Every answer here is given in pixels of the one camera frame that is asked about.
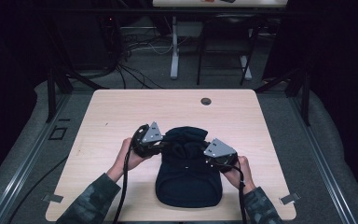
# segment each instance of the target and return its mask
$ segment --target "person's right hand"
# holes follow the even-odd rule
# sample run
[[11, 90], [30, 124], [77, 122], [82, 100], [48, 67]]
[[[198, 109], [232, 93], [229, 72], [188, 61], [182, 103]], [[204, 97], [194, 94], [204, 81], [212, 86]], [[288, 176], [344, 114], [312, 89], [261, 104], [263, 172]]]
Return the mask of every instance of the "person's right hand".
[[[252, 179], [252, 172], [249, 166], [248, 159], [244, 156], [239, 156], [236, 166], [239, 167], [243, 173], [243, 180], [245, 181], [245, 188], [243, 189], [243, 194], [246, 194], [255, 189], [255, 183]], [[238, 172], [236, 169], [231, 169], [230, 171], [225, 172], [224, 176], [235, 188], [240, 188], [240, 172]]]

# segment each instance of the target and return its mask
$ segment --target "wooden tabletop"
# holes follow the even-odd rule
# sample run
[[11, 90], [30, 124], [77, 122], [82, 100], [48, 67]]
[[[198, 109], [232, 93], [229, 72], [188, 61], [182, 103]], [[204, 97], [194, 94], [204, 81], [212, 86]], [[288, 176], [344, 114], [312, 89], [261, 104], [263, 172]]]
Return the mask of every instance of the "wooden tabletop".
[[153, 0], [154, 7], [286, 7], [287, 0]]
[[[203, 105], [209, 98], [210, 105]], [[254, 182], [261, 186], [282, 219], [295, 218], [269, 130], [255, 92], [251, 90], [103, 90], [96, 91], [80, 126], [69, 159], [55, 190], [61, 203], [51, 202], [46, 218], [55, 221], [72, 201], [116, 159], [122, 140], [155, 121], [162, 134], [175, 127], [208, 131], [206, 141], [218, 138], [250, 161]], [[121, 221], [241, 220], [238, 190], [222, 176], [223, 198], [217, 206], [198, 209], [171, 207], [155, 193], [160, 155], [129, 172]], [[120, 193], [106, 220], [113, 220]]]

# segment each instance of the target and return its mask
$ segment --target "camouflage sleeve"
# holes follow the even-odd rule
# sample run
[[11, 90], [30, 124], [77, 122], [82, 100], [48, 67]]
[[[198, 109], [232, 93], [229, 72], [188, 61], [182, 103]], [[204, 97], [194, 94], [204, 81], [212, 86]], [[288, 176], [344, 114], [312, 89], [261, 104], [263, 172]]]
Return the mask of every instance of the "camouflage sleeve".
[[101, 175], [66, 209], [56, 223], [102, 223], [120, 187]]
[[243, 197], [245, 210], [252, 224], [283, 223], [274, 205], [260, 187], [245, 194]]

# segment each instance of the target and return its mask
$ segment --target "black fabric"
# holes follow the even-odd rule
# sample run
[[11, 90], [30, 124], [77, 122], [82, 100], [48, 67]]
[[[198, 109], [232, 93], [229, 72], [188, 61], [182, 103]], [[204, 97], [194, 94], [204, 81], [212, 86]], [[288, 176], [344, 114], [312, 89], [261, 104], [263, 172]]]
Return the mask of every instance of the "black fabric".
[[200, 208], [217, 205], [222, 198], [220, 173], [205, 163], [203, 150], [208, 132], [180, 127], [169, 130], [163, 139], [167, 147], [156, 180], [156, 195], [167, 205]]

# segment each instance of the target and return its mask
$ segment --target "sleeve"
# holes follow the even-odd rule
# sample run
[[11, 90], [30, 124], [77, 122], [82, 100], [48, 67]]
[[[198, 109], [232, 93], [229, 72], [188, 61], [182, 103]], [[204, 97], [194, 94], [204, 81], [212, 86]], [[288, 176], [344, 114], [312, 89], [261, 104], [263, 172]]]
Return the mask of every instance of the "sleeve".
[[92, 182], [56, 223], [102, 223], [120, 187], [107, 174]]
[[244, 196], [245, 210], [252, 224], [283, 223], [277, 210], [260, 187]]

